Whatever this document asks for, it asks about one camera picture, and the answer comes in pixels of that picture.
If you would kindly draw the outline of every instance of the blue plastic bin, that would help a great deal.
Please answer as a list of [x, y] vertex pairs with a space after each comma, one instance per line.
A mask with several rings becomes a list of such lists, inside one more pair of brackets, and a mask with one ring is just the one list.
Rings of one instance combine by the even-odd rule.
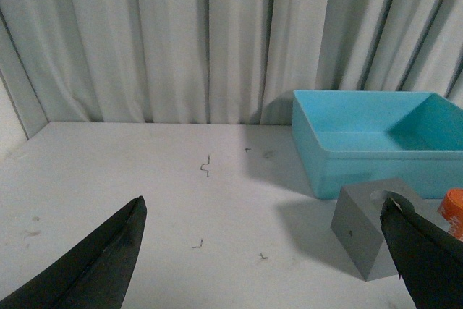
[[463, 110], [435, 93], [296, 90], [292, 134], [318, 198], [390, 177], [423, 198], [463, 187]]

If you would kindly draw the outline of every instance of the gray cube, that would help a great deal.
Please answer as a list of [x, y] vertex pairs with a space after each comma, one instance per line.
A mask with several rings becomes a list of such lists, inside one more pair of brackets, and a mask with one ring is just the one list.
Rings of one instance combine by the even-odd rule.
[[343, 186], [331, 229], [365, 281], [397, 274], [381, 231], [384, 191], [404, 196], [425, 219], [445, 231], [449, 228], [449, 223], [400, 178]]

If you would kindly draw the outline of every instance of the curtain fold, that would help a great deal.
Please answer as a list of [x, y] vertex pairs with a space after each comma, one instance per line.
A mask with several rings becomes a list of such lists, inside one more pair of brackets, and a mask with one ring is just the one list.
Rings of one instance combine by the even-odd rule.
[[150, 120], [138, 1], [72, 0], [72, 5], [100, 119]]
[[2, 73], [31, 135], [40, 108], [51, 121], [290, 124], [295, 89], [430, 90], [463, 106], [462, 9], [463, 0], [0, 0], [11, 34], [0, 44], [22, 62]]
[[154, 122], [208, 121], [208, 0], [139, 0]]
[[292, 91], [315, 88], [328, 0], [274, 0], [262, 124], [289, 124]]

